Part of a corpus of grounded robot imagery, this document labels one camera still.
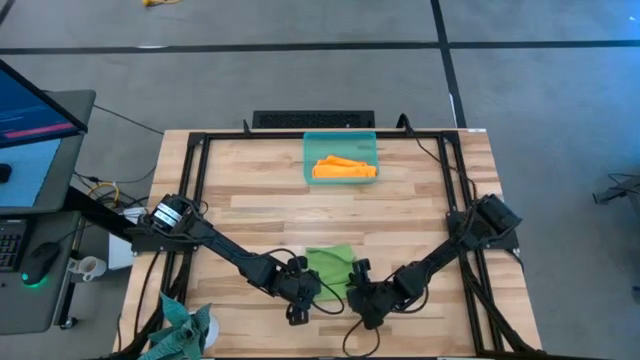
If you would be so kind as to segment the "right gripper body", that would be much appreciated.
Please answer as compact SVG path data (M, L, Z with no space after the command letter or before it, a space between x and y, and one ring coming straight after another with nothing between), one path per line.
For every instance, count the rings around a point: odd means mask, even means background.
M392 282L357 282L351 280L347 287L349 307L358 314L386 315L397 302L398 292Z

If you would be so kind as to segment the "green microfiber towel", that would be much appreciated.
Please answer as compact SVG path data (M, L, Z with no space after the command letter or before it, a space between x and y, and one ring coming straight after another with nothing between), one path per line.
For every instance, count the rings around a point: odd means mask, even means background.
M321 286L321 292L314 300L326 302L346 298L349 274L353 270L356 256L348 244L331 247L307 248L305 256L308 267L318 273L321 281L328 286Z

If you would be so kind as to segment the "orange microfiber towel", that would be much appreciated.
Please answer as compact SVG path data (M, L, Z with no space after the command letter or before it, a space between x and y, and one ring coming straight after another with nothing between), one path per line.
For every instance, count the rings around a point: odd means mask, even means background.
M312 168L314 178L373 178L378 175L375 166L334 155L320 159Z

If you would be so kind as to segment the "teal plastic basket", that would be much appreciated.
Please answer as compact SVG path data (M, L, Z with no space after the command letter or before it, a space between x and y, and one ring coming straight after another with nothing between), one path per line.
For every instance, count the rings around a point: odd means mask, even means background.
M348 160L367 162L379 169L377 138L371 131L363 132L306 132L303 136L303 174L308 185L364 185L374 183L372 178L340 177L315 178L312 168L318 160L334 155Z

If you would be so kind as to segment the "white plant pot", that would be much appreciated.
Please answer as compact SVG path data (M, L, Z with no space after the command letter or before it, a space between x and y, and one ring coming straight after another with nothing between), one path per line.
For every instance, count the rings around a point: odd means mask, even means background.
M214 345L219 336L219 331L220 325L218 318L210 312L208 327L201 337L202 352L205 352Z

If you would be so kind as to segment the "teal artificial plant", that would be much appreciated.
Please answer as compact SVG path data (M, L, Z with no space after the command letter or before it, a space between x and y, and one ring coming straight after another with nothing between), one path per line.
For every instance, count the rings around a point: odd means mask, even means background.
M154 346L137 360L200 360L210 330L211 304L190 313L164 293L161 299L164 318L170 326L148 336Z

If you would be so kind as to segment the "white box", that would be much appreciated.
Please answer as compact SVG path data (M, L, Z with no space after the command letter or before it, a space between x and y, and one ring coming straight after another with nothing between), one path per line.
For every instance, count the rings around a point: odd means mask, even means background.
M109 234L108 237L108 259L109 270L119 270L133 265L134 255L131 250L131 243L122 238Z

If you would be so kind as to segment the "black angled bar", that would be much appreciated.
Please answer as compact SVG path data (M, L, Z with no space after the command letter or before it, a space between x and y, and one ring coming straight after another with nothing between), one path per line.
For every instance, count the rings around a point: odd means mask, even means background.
M142 230L137 230L137 226L126 217L72 186L67 190L61 210L79 212L89 222L128 242L133 242L144 234Z

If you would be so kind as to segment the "grey computer desk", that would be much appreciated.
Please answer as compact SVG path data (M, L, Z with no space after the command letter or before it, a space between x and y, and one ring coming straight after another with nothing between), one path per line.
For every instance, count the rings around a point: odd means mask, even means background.
M27 219L29 223L18 269L0 272L0 336L40 333L52 326L66 329L76 324L69 315L75 284L67 264L77 254L86 222L79 212L64 212L61 207L82 142L81 136L61 141L33 209L0 208L0 219ZM60 253L41 283L26 286L21 280L23 261L45 242L57 242Z

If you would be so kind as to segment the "black computer mouse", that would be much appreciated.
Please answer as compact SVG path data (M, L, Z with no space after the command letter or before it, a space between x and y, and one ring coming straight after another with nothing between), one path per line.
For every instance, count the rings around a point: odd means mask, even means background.
M23 261L21 280L26 286L41 283L49 273L60 253L57 242L45 242L37 246Z

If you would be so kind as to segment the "black stand leg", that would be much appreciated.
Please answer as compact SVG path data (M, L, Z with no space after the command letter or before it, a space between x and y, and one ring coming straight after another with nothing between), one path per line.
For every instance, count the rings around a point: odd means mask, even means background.
M608 173L607 177L613 185L598 193L593 193L592 197L596 204L606 205L611 200L631 195L640 196L640 174Z

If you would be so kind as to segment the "black keyboard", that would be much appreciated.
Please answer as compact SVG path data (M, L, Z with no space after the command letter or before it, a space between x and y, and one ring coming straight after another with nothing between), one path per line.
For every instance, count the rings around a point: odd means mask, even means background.
M0 219L0 272L15 272L25 248L27 219Z

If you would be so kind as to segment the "computer monitor blue screen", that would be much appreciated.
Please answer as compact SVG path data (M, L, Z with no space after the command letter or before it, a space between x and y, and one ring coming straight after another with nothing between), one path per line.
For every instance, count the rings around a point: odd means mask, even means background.
M0 148L87 131L86 124L0 59Z

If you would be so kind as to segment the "black metal table frame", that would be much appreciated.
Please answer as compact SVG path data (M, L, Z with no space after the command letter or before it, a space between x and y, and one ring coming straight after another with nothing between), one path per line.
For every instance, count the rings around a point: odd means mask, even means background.
M377 141L380 178L362 186L310 186L303 176L300 130L214 133L208 149L190 145L185 130L162 140L150 191L152 202L181 180L201 184L206 216L250 251L350 245L368 258L373 279L418 260L447 239L448 193L433 139L387 129ZM372 352L377 357L467 357L475 352L460 267L447 265L427 300L409 314L389 315L367 331L336 301L312 309L305 325L290 326L284 301L252 287L220 256L192 258L186 304L211 304L219 336L206 352L222 358L331 358Z

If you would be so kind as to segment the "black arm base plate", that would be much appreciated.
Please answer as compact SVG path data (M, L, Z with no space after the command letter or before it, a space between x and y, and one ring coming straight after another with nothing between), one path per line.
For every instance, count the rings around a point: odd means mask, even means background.
M167 237L152 228L132 227L125 230L134 253L144 252L189 252L197 250L196 241Z
M515 228L521 219L515 215L495 220L478 212L450 212L446 221L449 238L462 242L469 250L512 249L518 246Z

